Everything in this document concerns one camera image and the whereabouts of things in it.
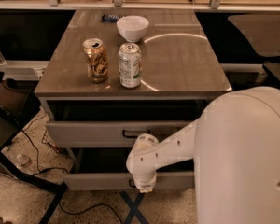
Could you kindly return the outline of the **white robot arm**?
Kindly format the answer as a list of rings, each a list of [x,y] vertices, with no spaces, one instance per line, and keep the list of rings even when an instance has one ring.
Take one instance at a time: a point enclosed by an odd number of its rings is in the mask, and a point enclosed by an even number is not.
[[[142,134],[126,166],[149,192],[158,169],[186,160],[194,162],[198,224],[280,224],[280,90],[224,94],[162,142]]]

